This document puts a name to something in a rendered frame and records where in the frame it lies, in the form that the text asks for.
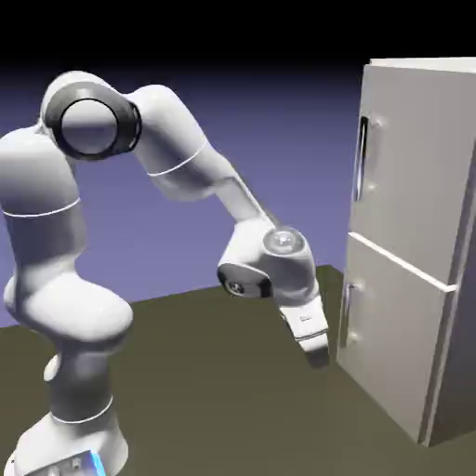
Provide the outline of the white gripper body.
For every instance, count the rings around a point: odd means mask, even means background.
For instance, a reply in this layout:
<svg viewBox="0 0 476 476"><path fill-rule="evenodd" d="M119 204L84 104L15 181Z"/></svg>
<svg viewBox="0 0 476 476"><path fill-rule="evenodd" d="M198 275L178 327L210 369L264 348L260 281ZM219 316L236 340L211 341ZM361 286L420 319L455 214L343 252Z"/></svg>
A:
<svg viewBox="0 0 476 476"><path fill-rule="evenodd" d="M279 311L304 352L328 348L328 322L320 295L302 306L280 307Z"/></svg>

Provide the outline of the pale grey cabinet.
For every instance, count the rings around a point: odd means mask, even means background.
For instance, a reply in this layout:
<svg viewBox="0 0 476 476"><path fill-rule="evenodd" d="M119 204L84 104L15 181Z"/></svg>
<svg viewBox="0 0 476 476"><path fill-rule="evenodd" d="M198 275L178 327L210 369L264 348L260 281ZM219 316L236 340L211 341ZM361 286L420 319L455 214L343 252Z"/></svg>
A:
<svg viewBox="0 0 476 476"><path fill-rule="evenodd" d="M337 362L416 443L476 430L476 57L364 67Z"/></svg>

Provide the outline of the short pale grey cabinet door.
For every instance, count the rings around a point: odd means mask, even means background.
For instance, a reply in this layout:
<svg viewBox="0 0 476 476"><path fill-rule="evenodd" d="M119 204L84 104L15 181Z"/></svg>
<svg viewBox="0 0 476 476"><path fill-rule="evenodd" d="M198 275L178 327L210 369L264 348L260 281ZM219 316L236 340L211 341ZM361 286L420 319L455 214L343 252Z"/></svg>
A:
<svg viewBox="0 0 476 476"><path fill-rule="evenodd" d="M341 348L338 336L337 361L418 442L426 430L440 327L457 287L354 231L348 237L345 283L360 286L350 312L357 339Z"/></svg>

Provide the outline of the tall pale grey cabinet door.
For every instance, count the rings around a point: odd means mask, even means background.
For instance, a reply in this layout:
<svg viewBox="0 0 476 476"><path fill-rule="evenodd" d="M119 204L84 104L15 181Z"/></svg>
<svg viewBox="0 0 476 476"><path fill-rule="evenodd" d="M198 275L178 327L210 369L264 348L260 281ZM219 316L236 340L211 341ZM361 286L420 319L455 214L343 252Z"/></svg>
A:
<svg viewBox="0 0 476 476"><path fill-rule="evenodd" d="M476 72L368 65L360 116L384 122L376 187L352 203L350 230L455 284L476 160Z"/></svg>

